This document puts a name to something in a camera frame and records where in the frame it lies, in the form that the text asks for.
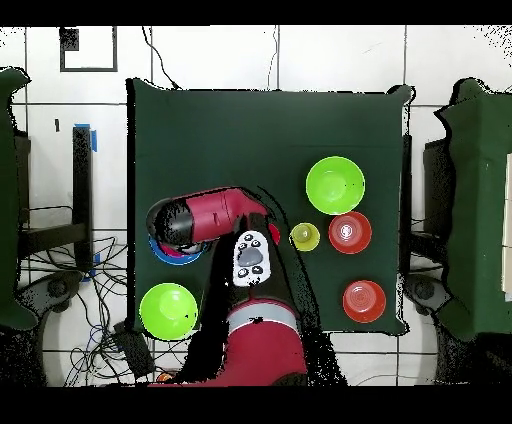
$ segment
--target dark green tablecloth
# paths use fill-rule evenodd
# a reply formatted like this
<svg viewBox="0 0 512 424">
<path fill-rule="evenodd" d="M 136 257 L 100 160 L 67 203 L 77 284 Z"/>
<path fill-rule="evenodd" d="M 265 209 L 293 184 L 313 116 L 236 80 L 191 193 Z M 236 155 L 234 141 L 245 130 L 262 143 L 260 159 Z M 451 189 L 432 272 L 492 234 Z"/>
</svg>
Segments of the dark green tablecloth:
<svg viewBox="0 0 512 424">
<path fill-rule="evenodd" d="M 0 68 L 0 326 L 29 330 L 36 316 L 14 299 L 18 285 L 18 166 L 14 142 L 14 122 L 10 103 L 12 94 L 29 82 L 27 75 L 15 68 Z"/>
<path fill-rule="evenodd" d="M 474 79 L 455 90 L 455 101 L 441 112 L 456 173 L 447 244 L 453 299 L 438 316 L 453 336 L 469 341 L 478 333 L 512 332 L 512 302 L 505 302 L 501 290 L 512 95 L 484 90 Z"/>
<path fill-rule="evenodd" d="M 220 186 L 253 191 L 262 186 L 283 206 L 292 226 L 311 222 L 320 229 L 320 245 L 303 259 L 323 329 L 404 332 L 396 318 L 395 294 L 402 108 L 411 96 L 409 87 L 391 94 L 354 94 L 168 91 L 137 79 L 133 84 L 135 181 L 129 182 L 129 190 L 135 190 L 131 225 L 137 329 L 142 329 L 140 300 L 152 286 L 177 282 L 201 302 L 211 264 L 211 252 L 186 266 L 156 258 L 145 228 L 148 209 L 165 197 Z M 350 158 L 366 177 L 357 210 L 372 223 L 373 237 L 361 254 L 342 255 L 330 245 L 327 228 L 333 217 L 318 212 L 306 197 L 308 170 L 333 155 Z M 293 251 L 287 234 L 279 249 L 284 257 Z M 371 324 L 351 321 L 340 306 L 344 289 L 358 279 L 376 281 L 387 297 L 385 313 Z"/>
</svg>

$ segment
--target yellow cup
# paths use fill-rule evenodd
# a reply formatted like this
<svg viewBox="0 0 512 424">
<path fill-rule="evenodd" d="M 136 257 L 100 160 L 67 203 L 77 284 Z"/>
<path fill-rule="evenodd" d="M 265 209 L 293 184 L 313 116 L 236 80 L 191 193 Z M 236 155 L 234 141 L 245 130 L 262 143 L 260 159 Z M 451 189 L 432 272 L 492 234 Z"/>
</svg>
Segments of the yellow cup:
<svg viewBox="0 0 512 424">
<path fill-rule="evenodd" d="M 301 222 L 293 227 L 290 233 L 290 243 L 294 243 L 297 250 L 309 252 L 320 243 L 320 231 L 309 222 Z"/>
</svg>

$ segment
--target red bowl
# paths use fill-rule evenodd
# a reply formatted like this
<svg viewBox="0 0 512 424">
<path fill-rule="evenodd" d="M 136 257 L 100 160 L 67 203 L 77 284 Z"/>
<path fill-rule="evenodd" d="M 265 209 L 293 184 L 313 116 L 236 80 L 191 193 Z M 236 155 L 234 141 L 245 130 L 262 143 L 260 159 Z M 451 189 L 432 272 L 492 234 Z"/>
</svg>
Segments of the red bowl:
<svg viewBox="0 0 512 424">
<path fill-rule="evenodd" d="M 348 212 L 335 217 L 329 225 L 329 241 L 341 253 L 359 253 L 372 238 L 370 221 L 359 212 Z"/>
<path fill-rule="evenodd" d="M 386 295 L 373 281 L 354 281 L 343 293 L 343 309 L 353 321 L 367 324 L 384 313 Z"/>
</svg>

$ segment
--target green bowl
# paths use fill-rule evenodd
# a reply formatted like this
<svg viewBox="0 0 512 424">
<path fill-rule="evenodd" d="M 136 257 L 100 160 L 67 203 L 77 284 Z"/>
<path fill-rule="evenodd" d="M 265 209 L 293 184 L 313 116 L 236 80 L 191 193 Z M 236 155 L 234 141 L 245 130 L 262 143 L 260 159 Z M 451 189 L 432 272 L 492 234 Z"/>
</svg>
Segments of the green bowl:
<svg viewBox="0 0 512 424">
<path fill-rule="evenodd" d="M 364 195 L 364 175 L 350 159 L 330 156 L 317 162 L 306 178 L 311 204 L 327 215 L 354 209 Z"/>
<path fill-rule="evenodd" d="M 162 283 L 144 295 L 139 314 L 151 335 L 161 340 L 178 340 L 196 325 L 197 302 L 185 287 Z"/>
</svg>

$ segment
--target tile floor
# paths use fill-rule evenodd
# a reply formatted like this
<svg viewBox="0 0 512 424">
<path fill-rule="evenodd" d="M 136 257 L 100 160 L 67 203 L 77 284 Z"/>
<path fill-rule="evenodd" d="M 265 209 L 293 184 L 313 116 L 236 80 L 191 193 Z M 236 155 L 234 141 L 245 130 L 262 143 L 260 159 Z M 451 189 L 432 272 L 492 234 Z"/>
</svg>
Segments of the tile floor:
<svg viewBox="0 0 512 424">
<path fill-rule="evenodd" d="M 510 31 L 485 26 L 214 26 L 145 27 L 161 54 L 167 73 L 181 87 L 271 89 L 287 91 L 387 91 L 397 84 L 416 89 L 411 107 L 413 137 L 413 216 L 424 217 L 422 151 L 428 141 L 444 137 L 433 112 L 448 103 L 457 80 L 477 77 L 495 90 L 512 85 Z M 80 50 L 66 53 L 72 66 L 99 66 L 112 51 L 109 29 L 80 29 Z M 57 28 L 0 28 L 0 67 L 24 68 L 31 78 L 13 96 L 17 126 L 32 139 L 31 207 L 71 205 L 71 128 L 90 123 L 97 131 L 93 153 L 94 236 L 115 237 L 116 249 L 126 242 L 126 93 L 125 78 L 139 77 L 169 88 L 158 56 L 147 46 L 141 27 L 117 29 L 118 72 L 59 70 Z M 56 132 L 54 121 L 59 119 Z M 33 211 L 33 226 L 69 222 L 69 210 Z M 99 241 L 97 250 L 109 241 Z M 44 275 L 45 264 L 24 262 L 20 284 Z M 415 264 L 423 266 L 418 258 Z M 122 275 L 126 256 L 114 261 Z M 98 277 L 105 282 L 105 275 Z M 112 323 L 124 319 L 122 287 L 106 297 Z M 90 282 L 80 295 L 89 320 L 99 323 L 98 299 Z M 52 314 L 44 337 L 44 360 L 50 385 L 62 386 L 81 360 L 75 347 L 91 337 L 84 305 L 74 298 L 70 309 Z M 436 366 L 436 338 L 430 318 L 418 315 L 404 299 L 403 319 L 410 332 L 331 335 L 339 365 L 351 385 L 430 384 Z M 166 353 L 167 343 L 149 342 L 162 368 L 180 366 L 186 344 Z M 126 364 L 117 362 L 118 371 Z M 132 381 L 133 377 L 122 377 Z M 105 384 L 110 380 L 93 380 Z"/>
</svg>

